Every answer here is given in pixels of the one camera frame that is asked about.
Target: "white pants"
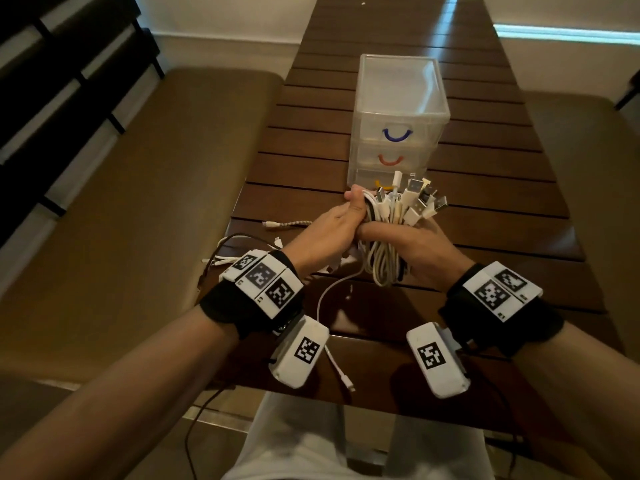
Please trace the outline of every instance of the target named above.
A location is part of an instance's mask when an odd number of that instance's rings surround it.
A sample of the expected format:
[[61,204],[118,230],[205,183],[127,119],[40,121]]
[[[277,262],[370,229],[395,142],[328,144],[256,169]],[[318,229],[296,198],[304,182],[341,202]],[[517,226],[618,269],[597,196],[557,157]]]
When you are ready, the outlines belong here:
[[[367,478],[344,455],[341,406],[268,392],[223,480]],[[493,480],[479,429],[398,416],[386,478]]]

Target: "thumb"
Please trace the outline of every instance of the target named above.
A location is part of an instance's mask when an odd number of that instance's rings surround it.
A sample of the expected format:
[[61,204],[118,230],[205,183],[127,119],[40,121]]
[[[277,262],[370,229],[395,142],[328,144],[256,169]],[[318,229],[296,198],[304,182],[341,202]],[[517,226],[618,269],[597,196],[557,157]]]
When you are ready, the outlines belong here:
[[386,222],[367,222],[358,228],[356,235],[361,241],[386,242],[399,250],[411,242],[412,234],[415,231],[416,229],[411,226]]
[[364,203],[364,188],[359,185],[353,185],[349,197],[349,208],[343,216],[343,219],[355,229],[367,213],[367,208]]

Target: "wrist strap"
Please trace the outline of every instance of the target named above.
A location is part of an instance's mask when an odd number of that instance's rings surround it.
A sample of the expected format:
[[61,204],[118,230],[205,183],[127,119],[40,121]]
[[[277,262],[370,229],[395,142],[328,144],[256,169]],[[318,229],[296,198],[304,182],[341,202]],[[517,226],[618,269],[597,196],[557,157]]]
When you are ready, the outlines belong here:
[[213,321],[233,323],[244,339],[252,331],[281,330],[300,315],[303,284],[289,258],[279,250],[252,250],[220,275],[201,300]]
[[526,342],[543,342],[558,333],[563,318],[544,302],[542,290],[499,262],[476,264],[447,293],[438,313],[467,351],[497,346],[510,357]]

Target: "slatted table top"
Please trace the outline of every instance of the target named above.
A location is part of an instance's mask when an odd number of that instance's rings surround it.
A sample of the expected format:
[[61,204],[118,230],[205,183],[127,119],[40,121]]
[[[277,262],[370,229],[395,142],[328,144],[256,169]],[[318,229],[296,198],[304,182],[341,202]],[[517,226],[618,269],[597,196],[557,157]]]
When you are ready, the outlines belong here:
[[[429,161],[428,177],[451,204],[437,221],[452,242],[476,261],[499,260],[539,284],[567,320],[620,349],[483,0],[318,0],[228,233],[279,235],[286,243],[301,230],[274,233],[260,223],[313,220],[343,202],[363,53],[439,60],[451,121]],[[320,293],[335,279],[312,279],[308,315],[315,317]],[[216,281],[212,275],[205,290]],[[436,311],[444,299],[410,276],[401,285],[380,289],[370,276],[361,275],[333,289],[321,311],[321,321],[332,331],[332,353],[354,382],[355,393],[341,386],[325,355],[296,391],[279,384],[263,365],[238,383],[569,440],[532,387],[497,353],[462,357],[471,374],[468,392],[444,401],[430,393],[405,334],[425,321],[440,321]],[[220,378],[233,377],[240,363],[268,348],[264,338],[250,337]],[[484,378],[507,397],[513,416]]]

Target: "black wrist strap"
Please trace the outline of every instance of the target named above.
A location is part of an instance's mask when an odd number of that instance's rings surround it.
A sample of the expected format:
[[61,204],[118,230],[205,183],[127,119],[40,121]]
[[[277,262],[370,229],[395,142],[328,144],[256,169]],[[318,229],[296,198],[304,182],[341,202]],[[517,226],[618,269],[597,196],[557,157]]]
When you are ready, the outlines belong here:
[[[282,251],[275,250],[269,254],[298,275]],[[236,287],[235,283],[222,280],[202,297],[200,307],[204,314],[215,322],[233,323],[242,340],[252,331],[273,331],[286,326],[300,314],[303,299],[304,293],[300,290],[276,318],[271,320],[252,299]]]
[[447,302],[438,311],[463,348],[470,351],[468,343],[473,341],[476,351],[497,346],[511,357],[526,342],[544,342],[562,329],[563,318],[541,298],[533,298],[508,320],[499,320],[463,286],[482,269],[482,264],[469,268],[448,291]]

